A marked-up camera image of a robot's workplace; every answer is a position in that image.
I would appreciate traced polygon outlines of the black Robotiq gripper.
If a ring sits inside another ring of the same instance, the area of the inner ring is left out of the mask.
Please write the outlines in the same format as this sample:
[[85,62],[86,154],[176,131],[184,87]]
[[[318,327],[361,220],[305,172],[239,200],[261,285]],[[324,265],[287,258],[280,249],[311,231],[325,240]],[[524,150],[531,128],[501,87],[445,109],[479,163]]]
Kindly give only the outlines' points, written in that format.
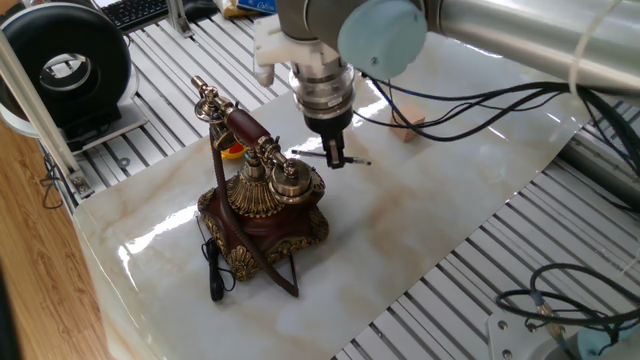
[[328,118],[304,115],[306,126],[312,132],[323,137],[323,149],[327,166],[330,168],[338,169],[346,164],[343,131],[351,123],[352,117],[352,107],[347,108],[339,115]]

